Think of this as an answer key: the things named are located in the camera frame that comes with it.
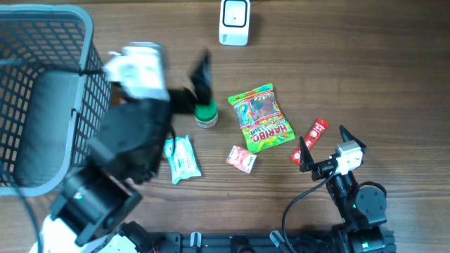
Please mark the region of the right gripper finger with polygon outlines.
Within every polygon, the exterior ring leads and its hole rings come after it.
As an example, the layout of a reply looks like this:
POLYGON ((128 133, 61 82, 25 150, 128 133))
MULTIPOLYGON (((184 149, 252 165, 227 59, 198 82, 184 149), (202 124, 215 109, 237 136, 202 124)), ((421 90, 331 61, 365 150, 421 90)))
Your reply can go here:
POLYGON ((300 171, 308 172, 314 169, 315 162, 311 156, 304 138, 300 137, 300 171))
POLYGON ((348 141, 355 141, 362 150, 367 149, 367 146, 363 142, 361 142, 358 138, 353 136, 343 125, 339 126, 339 130, 340 135, 345 143, 348 141))

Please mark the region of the green lid seasoning jar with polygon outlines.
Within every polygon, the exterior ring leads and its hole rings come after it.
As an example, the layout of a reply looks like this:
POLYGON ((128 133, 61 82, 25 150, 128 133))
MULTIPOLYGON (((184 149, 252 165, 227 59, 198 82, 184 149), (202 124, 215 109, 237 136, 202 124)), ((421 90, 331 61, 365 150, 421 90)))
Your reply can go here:
POLYGON ((194 111, 195 122, 199 127, 210 128, 218 121, 218 107, 214 100, 208 105, 196 105, 194 111))

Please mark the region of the red Nescafe coffee stick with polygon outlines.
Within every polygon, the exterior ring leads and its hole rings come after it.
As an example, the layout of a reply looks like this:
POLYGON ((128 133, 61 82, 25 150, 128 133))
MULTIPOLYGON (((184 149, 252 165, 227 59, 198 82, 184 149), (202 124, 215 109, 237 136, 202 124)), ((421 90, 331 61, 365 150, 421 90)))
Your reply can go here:
MULTIPOLYGON (((311 150, 314 144, 320 139, 322 133, 330 126, 330 123, 322 118, 317 118, 312 128, 309 130, 308 134, 304 137, 305 144, 308 150, 311 150)), ((300 165, 300 155, 301 147, 298 146, 297 149, 292 153, 290 159, 297 165, 300 165)))

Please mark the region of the teal tissue pack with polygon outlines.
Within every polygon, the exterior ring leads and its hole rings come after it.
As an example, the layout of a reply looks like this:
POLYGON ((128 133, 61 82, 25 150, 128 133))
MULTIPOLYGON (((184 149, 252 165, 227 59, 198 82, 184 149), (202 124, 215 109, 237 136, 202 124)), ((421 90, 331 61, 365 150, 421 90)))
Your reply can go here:
POLYGON ((202 176, 189 135, 176 137, 175 140, 166 140, 164 152, 169 162, 174 185, 180 180, 202 176))

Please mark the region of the green Haribo gummy bag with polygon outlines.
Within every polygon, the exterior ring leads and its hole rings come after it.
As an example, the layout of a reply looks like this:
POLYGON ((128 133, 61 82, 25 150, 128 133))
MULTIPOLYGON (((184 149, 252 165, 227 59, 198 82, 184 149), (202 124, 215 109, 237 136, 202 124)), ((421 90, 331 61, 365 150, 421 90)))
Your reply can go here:
POLYGON ((295 139, 295 132, 282 113, 272 84, 228 97, 237 114, 247 149, 258 153, 295 139))

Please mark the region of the red white snack packet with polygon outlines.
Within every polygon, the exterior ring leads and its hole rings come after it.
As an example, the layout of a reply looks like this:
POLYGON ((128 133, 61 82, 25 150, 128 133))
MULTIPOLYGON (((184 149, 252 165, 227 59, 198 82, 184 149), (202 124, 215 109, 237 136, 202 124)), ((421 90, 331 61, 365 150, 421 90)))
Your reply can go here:
POLYGON ((246 174, 250 174, 257 156, 250 151, 234 145, 226 158, 226 163, 232 165, 246 174))

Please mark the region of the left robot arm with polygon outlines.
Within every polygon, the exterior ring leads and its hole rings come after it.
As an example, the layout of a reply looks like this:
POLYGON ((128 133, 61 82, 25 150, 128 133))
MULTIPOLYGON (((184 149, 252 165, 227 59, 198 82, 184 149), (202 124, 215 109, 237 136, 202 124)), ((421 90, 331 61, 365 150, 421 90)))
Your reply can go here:
POLYGON ((210 52, 190 75, 191 88, 165 85, 164 51, 157 44, 126 46, 101 69, 126 101, 105 114, 89 138, 89 154, 64 178, 33 252, 156 252, 152 235, 128 214, 142 197, 136 185, 158 174, 172 116, 192 114, 212 100, 210 52))

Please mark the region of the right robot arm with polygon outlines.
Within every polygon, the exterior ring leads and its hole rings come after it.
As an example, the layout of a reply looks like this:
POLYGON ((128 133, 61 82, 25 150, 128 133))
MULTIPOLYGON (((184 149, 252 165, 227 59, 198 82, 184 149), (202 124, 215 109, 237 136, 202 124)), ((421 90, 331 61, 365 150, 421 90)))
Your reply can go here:
POLYGON ((310 171, 313 181, 321 181, 342 218, 332 228, 332 243, 338 252, 396 252, 393 232, 382 228, 387 222, 386 189, 372 181, 358 183, 353 175, 364 163, 366 145, 344 126, 339 130, 343 143, 321 162, 313 160, 305 139, 300 139, 300 171, 310 171))

